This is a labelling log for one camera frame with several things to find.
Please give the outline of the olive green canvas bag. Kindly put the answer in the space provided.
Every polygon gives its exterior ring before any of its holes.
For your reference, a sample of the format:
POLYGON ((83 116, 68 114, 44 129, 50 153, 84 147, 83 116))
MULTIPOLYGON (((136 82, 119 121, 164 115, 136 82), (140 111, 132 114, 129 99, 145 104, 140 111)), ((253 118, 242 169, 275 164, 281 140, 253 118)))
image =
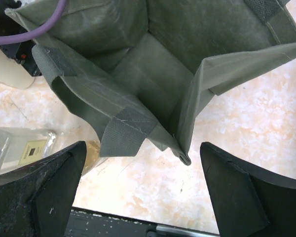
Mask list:
POLYGON ((296 23, 284 0, 70 0, 32 55, 102 157, 149 139, 190 165, 197 115, 295 59, 296 23))

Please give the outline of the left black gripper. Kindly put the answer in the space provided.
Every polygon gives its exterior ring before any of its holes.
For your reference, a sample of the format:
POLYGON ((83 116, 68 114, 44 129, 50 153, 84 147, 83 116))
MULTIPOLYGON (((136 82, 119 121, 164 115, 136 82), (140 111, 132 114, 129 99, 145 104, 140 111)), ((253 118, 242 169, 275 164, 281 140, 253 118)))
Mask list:
MULTIPOLYGON (((25 33, 26 30, 13 21, 5 14, 7 8, 19 8, 22 2, 20 0, 0 0, 0 37, 9 35, 18 35, 25 33)), ((32 48, 35 43, 31 40, 0 45, 0 50, 10 59, 22 65, 22 67, 33 77, 41 76, 41 72, 32 56, 32 48)))

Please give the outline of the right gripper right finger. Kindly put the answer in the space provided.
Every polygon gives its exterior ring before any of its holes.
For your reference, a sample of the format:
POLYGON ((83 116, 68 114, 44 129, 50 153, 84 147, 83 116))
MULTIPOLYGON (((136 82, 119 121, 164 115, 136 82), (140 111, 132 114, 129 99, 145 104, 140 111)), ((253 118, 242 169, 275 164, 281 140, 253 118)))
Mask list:
POLYGON ((210 142, 200 156, 222 237, 296 237, 296 179, 242 160, 210 142))

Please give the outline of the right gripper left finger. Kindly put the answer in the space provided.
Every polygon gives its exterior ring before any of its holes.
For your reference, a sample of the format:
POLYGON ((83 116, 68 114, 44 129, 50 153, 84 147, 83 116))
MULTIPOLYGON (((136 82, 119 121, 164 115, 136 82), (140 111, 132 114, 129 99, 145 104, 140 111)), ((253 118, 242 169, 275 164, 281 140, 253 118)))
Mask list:
POLYGON ((87 153, 78 141, 0 175, 0 237, 62 237, 87 153))

